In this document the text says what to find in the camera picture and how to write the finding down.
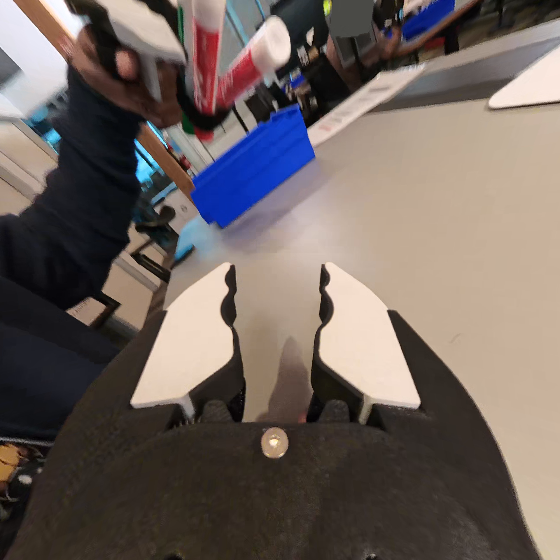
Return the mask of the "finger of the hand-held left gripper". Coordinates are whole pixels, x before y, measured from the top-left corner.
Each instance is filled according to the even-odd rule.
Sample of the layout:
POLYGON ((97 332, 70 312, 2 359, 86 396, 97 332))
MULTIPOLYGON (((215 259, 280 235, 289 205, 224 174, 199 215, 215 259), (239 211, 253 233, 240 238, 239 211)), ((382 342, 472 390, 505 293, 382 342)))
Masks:
POLYGON ((163 15, 140 1, 97 1, 108 16, 116 39, 136 52, 140 77, 151 97, 162 99, 158 62, 176 66, 186 64, 184 48, 163 15))

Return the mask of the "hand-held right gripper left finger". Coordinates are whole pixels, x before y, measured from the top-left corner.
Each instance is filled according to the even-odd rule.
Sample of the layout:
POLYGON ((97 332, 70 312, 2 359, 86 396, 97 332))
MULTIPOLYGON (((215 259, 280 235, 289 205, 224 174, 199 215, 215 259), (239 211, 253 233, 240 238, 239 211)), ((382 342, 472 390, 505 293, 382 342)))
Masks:
POLYGON ((132 408, 178 405, 201 412, 218 400, 244 411, 244 371, 234 328, 236 270, 224 262, 166 310, 132 395, 132 408))

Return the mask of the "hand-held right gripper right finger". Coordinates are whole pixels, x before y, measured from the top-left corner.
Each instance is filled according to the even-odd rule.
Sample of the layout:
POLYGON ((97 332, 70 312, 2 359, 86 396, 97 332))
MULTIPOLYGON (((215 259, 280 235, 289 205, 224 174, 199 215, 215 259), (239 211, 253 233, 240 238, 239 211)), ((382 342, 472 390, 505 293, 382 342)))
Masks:
POLYGON ((321 266, 320 295, 312 357, 318 401, 341 400, 350 410, 418 409, 421 398, 382 300, 331 262, 321 266))

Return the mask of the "red marker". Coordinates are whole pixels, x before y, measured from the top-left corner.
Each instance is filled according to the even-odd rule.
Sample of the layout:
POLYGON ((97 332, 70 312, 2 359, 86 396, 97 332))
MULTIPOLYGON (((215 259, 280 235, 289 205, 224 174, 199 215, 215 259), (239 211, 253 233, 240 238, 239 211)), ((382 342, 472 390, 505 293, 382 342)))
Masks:
POLYGON ((182 1, 183 32, 192 56, 194 105, 214 117, 226 1, 182 1))
POLYGON ((270 16, 220 76, 217 107, 231 108, 247 90, 285 66, 290 57, 289 30, 280 17, 270 16))

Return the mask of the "large blue plastic bin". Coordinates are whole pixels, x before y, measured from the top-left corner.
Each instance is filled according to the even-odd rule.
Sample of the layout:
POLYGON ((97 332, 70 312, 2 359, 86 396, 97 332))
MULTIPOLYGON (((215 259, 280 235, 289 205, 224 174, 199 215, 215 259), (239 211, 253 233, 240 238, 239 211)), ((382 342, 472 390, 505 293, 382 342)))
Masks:
POLYGON ((314 158, 300 107, 283 108, 194 177, 193 204, 226 228, 314 158))

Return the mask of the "person's left forearm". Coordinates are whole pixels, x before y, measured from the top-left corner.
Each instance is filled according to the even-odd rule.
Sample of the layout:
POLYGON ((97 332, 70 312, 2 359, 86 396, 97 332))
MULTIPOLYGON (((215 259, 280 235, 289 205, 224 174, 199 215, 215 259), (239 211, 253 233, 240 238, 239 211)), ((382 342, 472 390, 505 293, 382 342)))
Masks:
POLYGON ((129 243, 139 125, 68 71, 58 166, 31 206, 1 216, 1 305, 42 300, 66 310, 102 290, 129 243))

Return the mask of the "person's left hand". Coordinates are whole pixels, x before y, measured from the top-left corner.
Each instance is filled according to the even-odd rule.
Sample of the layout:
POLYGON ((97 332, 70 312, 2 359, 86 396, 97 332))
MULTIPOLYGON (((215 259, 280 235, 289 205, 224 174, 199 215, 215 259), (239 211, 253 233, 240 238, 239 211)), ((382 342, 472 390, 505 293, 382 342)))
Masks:
POLYGON ((114 60, 120 79, 115 79, 102 67, 89 26, 84 26, 68 47, 69 64, 88 86, 112 104, 135 113, 158 128, 168 128, 181 122, 182 110, 177 100, 177 66, 158 62, 161 99, 157 101, 139 77, 141 72, 135 52, 118 49, 114 60))

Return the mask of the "black office chair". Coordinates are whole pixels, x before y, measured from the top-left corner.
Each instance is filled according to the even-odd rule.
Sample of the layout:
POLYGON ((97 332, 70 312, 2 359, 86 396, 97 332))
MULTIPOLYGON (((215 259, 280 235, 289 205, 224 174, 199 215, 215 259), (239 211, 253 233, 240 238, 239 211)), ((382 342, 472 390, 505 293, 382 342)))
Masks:
POLYGON ((163 205, 152 216, 135 222, 134 229, 144 236, 144 242, 130 256, 143 269, 168 284, 174 266, 178 233, 172 227, 176 217, 173 207, 163 205))

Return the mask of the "printed paper sheet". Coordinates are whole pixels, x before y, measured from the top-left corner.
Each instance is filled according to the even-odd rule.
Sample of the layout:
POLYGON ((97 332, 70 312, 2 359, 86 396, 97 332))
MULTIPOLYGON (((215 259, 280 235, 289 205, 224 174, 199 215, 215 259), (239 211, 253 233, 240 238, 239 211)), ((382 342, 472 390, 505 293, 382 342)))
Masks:
POLYGON ((426 64, 422 63, 379 73, 308 128, 312 147, 318 147, 359 117, 390 101, 417 80, 425 67, 426 64))

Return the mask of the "small blue bin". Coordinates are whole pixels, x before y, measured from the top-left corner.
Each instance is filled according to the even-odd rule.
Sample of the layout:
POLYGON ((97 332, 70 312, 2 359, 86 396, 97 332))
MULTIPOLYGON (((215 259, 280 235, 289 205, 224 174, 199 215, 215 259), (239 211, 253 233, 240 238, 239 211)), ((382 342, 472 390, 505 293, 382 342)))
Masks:
POLYGON ((455 9, 455 1, 407 1, 402 8, 402 39, 410 41, 430 30, 455 9))

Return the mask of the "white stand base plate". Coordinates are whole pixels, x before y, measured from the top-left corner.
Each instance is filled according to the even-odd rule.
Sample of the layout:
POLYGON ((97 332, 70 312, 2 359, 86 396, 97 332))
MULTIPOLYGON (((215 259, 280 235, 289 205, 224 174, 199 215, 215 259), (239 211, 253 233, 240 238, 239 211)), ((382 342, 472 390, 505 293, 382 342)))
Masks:
POLYGON ((524 69, 488 101, 491 110, 559 103, 559 46, 524 69))

